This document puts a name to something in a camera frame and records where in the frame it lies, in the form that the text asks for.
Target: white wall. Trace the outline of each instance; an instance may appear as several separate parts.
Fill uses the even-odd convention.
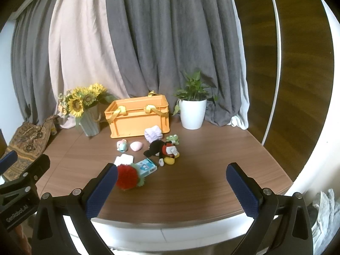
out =
[[[287,192],[305,193],[308,204],[319,191],[334,189],[340,197],[340,24],[326,2],[322,0],[329,19],[334,46],[334,82],[326,121],[315,149]]]
[[[0,32],[0,129],[8,144],[23,123],[11,76],[11,43],[15,21],[8,21]]]

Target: mickey mouse plush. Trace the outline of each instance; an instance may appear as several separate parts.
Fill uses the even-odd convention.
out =
[[[172,165],[175,162],[175,158],[180,156],[176,147],[171,141],[163,142],[162,140],[155,140],[151,142],[148,150],[144,151],[146,157],[159,156],[159,165],[166,164]]]

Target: gray curtain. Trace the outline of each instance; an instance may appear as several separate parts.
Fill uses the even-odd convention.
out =
[[[14,90],[26,121],[41,125],[54,114],[48,35],[56,0],[34,0],[17,18],[11,51]]]
[[[226,125],[241,106],[240,52],[231,0],[106,0],[108,26],[131,97],[184,87],[184,71],[201,69],[218,96],[205,119]]]

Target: brown paisley cloth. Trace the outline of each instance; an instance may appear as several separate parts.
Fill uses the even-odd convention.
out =
[[[42,126],[24,122],[22,126],[16,130],[2,156],[4,157],[12,150],[15,150],[18,154],[18,161],[3,174],[7,180],[17,179],[19,175],[44,152],[55,120],[56,117],[51,116],[46,119]]]

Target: white cloth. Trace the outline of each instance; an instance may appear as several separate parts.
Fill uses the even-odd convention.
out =
[[[333,189],[327,195],[318,193],[313,201],[318,210],[317,220],[312,226],[314,255],[320,255],[340,228],[340,200],[334,201]]]
[[[75,126],[75,117],[68,116],[58,113],[59,118],[59,125],[62,128],[73,128]]]
[[[59,93],[96,82],[119,99],[129,97],[108,30],[105,0],[57,0],[48,50],[56,100]]]
[[[162,130],[157,125],[146,128],[144,130],[144,136],[149,143],[152,143],[155,140],[161,140],[163,138]]]
[[[249,109],[249,96],[248,96],[248,85],[246,80],[246,65],[245,65],[245,55],[244,46],[242,40],[241,22],[237,15],[235,1],[232,0],[232,6],[235,12],[236,29],[238,34],[238,42],[240,47],[241,56],[241,70],[240,70],[240,90],[241,90],[241,108],[235,116],[233,116],[228,125],[238,126],[242,129],[248,128],[248,109]]]
[[[117,156],[116,160],[114,162],[114,164],[116,166],[119,165],[131,165],[133,163],[133,155],[129,155],[129,154],[122,154],[121,156]]]

